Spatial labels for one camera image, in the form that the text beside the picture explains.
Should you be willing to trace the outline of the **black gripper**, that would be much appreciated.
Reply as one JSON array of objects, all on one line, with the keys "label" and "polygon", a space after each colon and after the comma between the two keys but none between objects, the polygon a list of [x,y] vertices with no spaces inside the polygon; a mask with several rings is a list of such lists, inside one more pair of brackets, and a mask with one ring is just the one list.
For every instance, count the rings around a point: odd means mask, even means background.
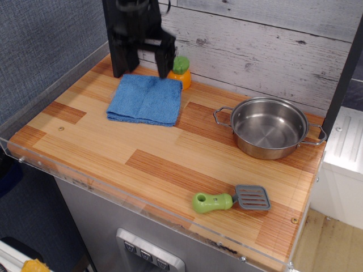
[{"label": "black gripper", "polygon": [[174,66],[175,36],[162,28],[158,1],[116,1],[111,24],[114,74],[132,72],[140,64],[138,49],[155,53],[160,78]]}]

